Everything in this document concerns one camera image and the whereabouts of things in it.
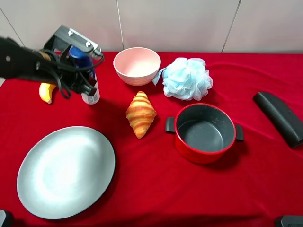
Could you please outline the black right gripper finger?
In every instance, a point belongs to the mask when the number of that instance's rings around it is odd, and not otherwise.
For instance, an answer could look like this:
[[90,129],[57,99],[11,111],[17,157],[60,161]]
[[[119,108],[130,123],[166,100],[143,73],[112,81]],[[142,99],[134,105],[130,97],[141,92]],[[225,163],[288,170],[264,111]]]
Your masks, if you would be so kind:
[[283,215],[274,221],[275,227],[303,227],[303,215]]
[[0,227],[12,227],[14,216],[10,211],[0,210]]

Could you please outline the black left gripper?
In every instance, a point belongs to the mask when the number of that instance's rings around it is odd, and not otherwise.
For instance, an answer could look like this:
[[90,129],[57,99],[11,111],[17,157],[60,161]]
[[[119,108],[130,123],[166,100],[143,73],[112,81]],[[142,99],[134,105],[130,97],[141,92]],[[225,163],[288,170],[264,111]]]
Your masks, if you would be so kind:
[[62,94],[74,91],[93,96],[97,81],[91,75],[96,67],[91,57],[74,46],[61,52],[53,48],[53,43],[54,40],[49,40],[44,45],[44,53],[52,63],[51,66],[44,66],[44,82],[56,85]]

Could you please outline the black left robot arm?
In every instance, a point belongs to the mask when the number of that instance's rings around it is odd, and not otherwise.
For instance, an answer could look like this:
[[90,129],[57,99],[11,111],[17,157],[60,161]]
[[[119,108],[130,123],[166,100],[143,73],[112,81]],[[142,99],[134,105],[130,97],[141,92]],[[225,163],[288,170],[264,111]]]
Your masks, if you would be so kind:
[[48,49],[28,49],[9,37],[1,37],[0,76],[4,79],[54,84],[66,99],[71,98],[71,91],[94,95],[97,91],[97,81],[90,77],[87,71],[98,64],[80,68],[68,54],[69,47],[58,55]]

